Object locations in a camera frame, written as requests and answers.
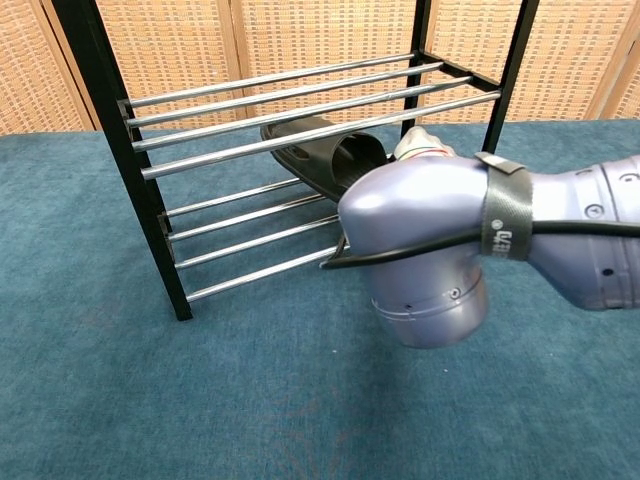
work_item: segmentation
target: teal carpet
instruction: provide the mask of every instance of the teal carpet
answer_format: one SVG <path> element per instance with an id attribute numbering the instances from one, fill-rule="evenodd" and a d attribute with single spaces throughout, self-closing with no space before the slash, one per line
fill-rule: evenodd
<path id="1" fill-rule="evenodd" d="M 484 127 L 432 131 L 471 155 Z M 395 128 L 376 132 L 397 141 Z M 549 173 L 639 152 L 640 121 L 510 124 L 498 149 Z M 161 188 L 172 208 L 285 178 L 262 154 Z M 306 194 L 272 192 L 175 228 Z M 176 253 L 333 210 L 322 201 Z M 640 478 L 640 312 L 578 310 L 526 264 L 485 259 L 485 325 L 416 351 L 385 336 L 357 271 L 316 265 L 198 301 L 193 321 L 175 321 L 98 133 L 0 138 L 0 218 L 2 479 Z M 186 289 L 331 246 L 334 227 L 186 271 Z"/>

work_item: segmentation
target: black slipper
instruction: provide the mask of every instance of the black slipper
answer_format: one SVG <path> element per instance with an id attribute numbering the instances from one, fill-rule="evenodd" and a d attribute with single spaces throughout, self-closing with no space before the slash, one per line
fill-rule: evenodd
<path id="1" fill-rule="evenodd" d="M 322 118 L 309 117 L 266 125 L 260 135 L 269 140 L 330 125 Z M 280 165 L 334 202 L 360 177 L 389 163 L 380 141 L 362 132 L 299 143 L 271 154 Z"/>

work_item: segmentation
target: black strap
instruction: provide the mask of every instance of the black strap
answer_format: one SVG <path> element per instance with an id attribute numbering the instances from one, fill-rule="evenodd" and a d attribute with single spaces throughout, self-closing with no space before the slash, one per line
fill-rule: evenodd
<path id="1" fill-rule="evenodd" d="M 491 153 L 476 153 L 489 166 L 481 253 L 526 260 L 531 249 L 533 184 L 523 165 Z"/>

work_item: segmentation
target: wicker screen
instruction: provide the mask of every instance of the wicker screen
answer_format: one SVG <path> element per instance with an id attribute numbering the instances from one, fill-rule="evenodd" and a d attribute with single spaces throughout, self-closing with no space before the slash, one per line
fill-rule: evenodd
<path id="1" fill-rule="evenodd" d="M 435 53 L 499 79 L 520 2 L 440 0 Z M 584 118 L 635 0 L 542 0 L 508 120 Z M 428 101 L 459 98 L 460 91 Z M 431 117 L 429 122 L 488 121 L 490 105 Z"/>
<path id="2" fill-rule="evenodd" d="M 241 51 L 240 54 L 246 54 L 244 63 L 247 76 L 384 57 L 408 53 L 410 50 L 414 0 L 295 0 L 286 2 L 286 7 L 280 1 L 242 0 L 240 5 L 247 44 L 246 52 Z M 399 70 L 407 66 L 408 62 L 404 61 L 318 75 L 255 87 L 253 93 Z M 403 88 L 405 85 L 406 79 L 399 78 L 271 102 L 255 110 L 258 114 L 266 114 Z M 400 101 L 335 112 L 326 117 L 333 121 L 345 121 L 401 108 Z"/>
<path id="3" fill-rule="evenodd" d="M 3 0 L 0 15 L 0 135 L 83 130 L 74 91 L 25 0 Z"/>
<path id="4" fill-rule="evenodd" d="M 224 28 L 213 0 L 98 0 L 131 98 L 228 81 Z M 231 93 L 140 108 L 138 116 L 227 100 Z M 233 110 L 148 128 L 192 128 L 236 119 Z"/>
<path id="5" fill-rule="evenodd" d="M 640 65 L 620 100 L 616 118 L 640 118 Z"/>

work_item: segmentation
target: lavender robot arm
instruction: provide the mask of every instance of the lavender robot arm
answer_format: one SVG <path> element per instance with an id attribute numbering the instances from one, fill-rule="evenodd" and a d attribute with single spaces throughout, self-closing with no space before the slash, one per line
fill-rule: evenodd
<path id="1" fill-rule="evenodd" d="M 533 220 L 640 223 L 640 156 L 559 175 L 531 174 Z M 351 252 L 366 255 L 480 228 L 488 167 L 428 153 L 361 178 L 339 204 Z M 499 244 L 500 225 L 496 227 Z M 386 329 L 416 348 L 449 345 L 484 320 L 487 292 L 471 242 L 363 267 Z M 579 308 L 640 307 L 640 240 L 535 234 L 527 261 Z"/>

